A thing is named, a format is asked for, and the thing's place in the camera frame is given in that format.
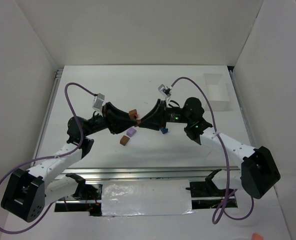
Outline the blue notched wood block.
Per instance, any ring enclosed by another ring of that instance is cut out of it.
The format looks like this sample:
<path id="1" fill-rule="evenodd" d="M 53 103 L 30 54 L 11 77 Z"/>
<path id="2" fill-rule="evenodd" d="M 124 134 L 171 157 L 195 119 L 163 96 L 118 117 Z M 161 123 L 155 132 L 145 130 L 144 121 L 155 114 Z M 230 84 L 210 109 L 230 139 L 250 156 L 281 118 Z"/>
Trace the blue notched wood block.
<path id="1" fill-rule="evenodd" d="M 160 131 L 161 131 L 162 134 L 167 134 L 169 129 L 166 128 L 166 127 L 163 127 L 163 128 L 160 129 Z"/>

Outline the purple wood cube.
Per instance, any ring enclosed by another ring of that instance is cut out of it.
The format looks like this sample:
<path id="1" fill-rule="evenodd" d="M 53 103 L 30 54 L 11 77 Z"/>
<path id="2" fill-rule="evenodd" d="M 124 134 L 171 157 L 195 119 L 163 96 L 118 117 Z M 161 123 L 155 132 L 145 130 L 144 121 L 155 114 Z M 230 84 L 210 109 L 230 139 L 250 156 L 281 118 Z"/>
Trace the purple wood cube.
<path id="1" fill-rule="evenodd" d="M 135 133 L 137 132 L 137 130 L 134 127 L 130 127 L 127 131 L 126 131 L 126 135 L 131 138 Z"/>

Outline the brown rectangular wood block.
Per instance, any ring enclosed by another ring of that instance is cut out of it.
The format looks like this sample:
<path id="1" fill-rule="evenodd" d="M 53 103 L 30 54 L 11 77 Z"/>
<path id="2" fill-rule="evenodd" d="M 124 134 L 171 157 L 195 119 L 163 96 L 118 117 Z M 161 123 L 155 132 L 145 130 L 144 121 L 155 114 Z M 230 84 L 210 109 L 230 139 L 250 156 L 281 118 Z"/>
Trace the brown rectangular wood block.
<path id="1" fill-rule="evenodd" d="M 122 146 L 126 146 L 129 142 L 130 138 L 127 135 L 123 135 L 122 138 L 120 139 L 119 143 Z"/>

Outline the brown arch wood block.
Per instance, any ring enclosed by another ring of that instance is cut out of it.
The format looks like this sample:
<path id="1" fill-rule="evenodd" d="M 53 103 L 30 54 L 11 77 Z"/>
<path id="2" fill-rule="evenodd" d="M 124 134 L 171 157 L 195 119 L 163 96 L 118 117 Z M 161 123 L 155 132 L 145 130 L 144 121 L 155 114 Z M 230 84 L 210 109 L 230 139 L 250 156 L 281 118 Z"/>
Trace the brown arch wood block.
<path id="1" fill-rule="evenodd" d="M 141 123 L 141 119 L 136 117 L 136 114 L 138 114 L 136 109 L 130 110 L 128 112 L 128 116 L 132 121 L 136 122 L 136 126 L 138 126 Z"/>

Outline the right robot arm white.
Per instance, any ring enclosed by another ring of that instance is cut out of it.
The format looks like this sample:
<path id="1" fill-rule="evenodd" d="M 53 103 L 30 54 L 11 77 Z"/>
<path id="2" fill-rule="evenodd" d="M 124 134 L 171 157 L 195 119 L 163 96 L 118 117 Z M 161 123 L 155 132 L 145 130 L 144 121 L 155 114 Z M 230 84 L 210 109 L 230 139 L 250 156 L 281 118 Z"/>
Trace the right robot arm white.
<path id="1" fill-rule="evenodd" d="M 187 137 L 201 146 L 227 154 L 240 169 L 241 188 L 251 197 L 261 199 L 281 178 L 270 150 L 264 146 L 255 148 L 219 133 L 204 119 L 204 112 L 196 97 L 188 98 L 183 107 L 167 107 L 165 101 L 158 100 L 138 126 L 158 131 L 167 123 L 186 124 Z"/>

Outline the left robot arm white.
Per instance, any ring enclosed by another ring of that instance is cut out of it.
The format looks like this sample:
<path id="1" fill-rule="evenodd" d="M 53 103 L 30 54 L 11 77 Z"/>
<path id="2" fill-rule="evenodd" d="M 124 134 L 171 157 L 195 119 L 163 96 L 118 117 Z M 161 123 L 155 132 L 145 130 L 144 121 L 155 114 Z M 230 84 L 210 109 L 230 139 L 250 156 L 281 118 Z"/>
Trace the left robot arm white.
<path id="1" fill-rule="evenodd" d="M 94 140 L 89 135 L 104 129 L 119 134 L 136 124 L 135 110 L 124 112 L 110 102 L 103 106 L 101 114 L 94 113 L 90 119 L 73 116 L 67 123 L 69 138 L 54 156 L 27 170 L 16 169 L 10 175 L 1 207 L 31 223 L 51 202 L 67 196 L 77 200 L 86 197 L 94 187 L 86 184 L 83 177 L 75 173 L 67 173 L 58 181 L 56 177 L 91 151 Z"/>

